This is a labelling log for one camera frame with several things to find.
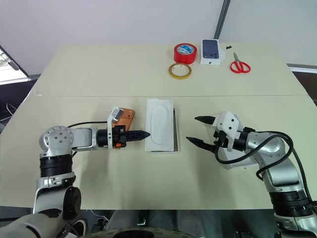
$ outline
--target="red scissors handle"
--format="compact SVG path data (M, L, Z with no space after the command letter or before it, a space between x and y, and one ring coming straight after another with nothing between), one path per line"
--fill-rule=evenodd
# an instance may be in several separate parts
M247 63L244 63L242 61L232 62L230 65L230 69L234 73L248 73L251 71L251 67Z

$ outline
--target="white wall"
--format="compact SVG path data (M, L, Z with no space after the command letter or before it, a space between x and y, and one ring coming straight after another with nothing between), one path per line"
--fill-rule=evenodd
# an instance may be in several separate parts
M213 37L222 2L0 0L0 44L36 74L65 44L178 44Z
M232 0L220 40L271 43L286 63L317 65L317 0Z

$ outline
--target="table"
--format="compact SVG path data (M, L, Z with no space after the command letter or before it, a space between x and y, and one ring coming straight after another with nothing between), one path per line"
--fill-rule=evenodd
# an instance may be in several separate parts
M33 206L40 175L38 139L47 128L104 120L114 106L120 106L136 111L131 130L145 129L147 98L29 95L0 136L0 205ZM209 141L204 124L194 117L224 110L237 113L245 126L289 134L312 197L317 197L317 108L308 95L168 98L177 110L180 153L153 155L144 151L144 141L129 142L120 150L77 153L73 160L77 176L74 185L81 190L82 209L272 208L263 182L255 176L257 168L228 171L212 153L185 138Z
M168 74L173 45L72 45L51 61L31 93L42 96L248 96L306 95L294 74L268 44L235 43L221 65L201 65L199 50L192 75ZM235 74L233 52L252 71Z

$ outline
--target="red tape roll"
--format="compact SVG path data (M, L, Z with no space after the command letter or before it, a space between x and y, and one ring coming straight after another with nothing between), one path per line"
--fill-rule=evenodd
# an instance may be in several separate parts
M195 61L196 46L189 43L178 44L174 48L174 60L177 63L191 64Z

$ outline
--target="yellow tape roll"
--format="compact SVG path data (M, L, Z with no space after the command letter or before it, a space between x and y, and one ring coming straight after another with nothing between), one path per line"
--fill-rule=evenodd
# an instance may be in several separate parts
M173 73L173 68L174 68L175 66L177 66L177 67L183 67L183 66L185 66L185 67L187 67L188 72L187 72L185 75L177 75L177 74ZM191 75L192 69L191 69L190 66L187 65L187 64L184 64L184 63L174 63L174 64L172 64L172 65L168 68L168 73L169 73L169 75L172 76L173 78L176 78L176 79L184 79L184 78L188 78L188 77Z

